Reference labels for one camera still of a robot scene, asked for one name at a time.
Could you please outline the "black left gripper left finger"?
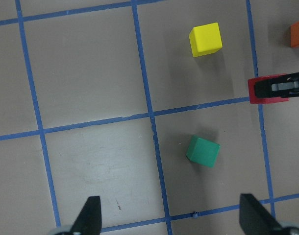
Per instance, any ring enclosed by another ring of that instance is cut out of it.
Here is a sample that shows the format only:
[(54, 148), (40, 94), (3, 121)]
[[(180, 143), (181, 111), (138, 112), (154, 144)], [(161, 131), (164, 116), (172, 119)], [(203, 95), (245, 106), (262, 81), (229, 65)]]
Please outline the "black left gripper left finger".
[(72, 235), (99, 235), (102, 227), (101, 201), (99, 196), (90, 196), (73, 223)]

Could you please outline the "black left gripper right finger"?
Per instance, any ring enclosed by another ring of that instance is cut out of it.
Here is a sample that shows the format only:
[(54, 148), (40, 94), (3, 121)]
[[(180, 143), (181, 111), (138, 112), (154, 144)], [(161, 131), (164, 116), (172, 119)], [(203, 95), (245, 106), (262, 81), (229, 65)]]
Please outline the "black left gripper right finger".
[(246, 235), (286, 235), (287, 231), (250, 193), (240, 194), (239, 224)]

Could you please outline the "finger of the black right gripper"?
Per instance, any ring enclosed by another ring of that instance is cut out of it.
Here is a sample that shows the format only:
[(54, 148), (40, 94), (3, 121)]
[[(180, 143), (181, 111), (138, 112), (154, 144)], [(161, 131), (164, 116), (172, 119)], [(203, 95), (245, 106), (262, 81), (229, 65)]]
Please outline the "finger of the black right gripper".
[(257, 98), (299, 97), (299, 72), (257, 81), (254, 93)]

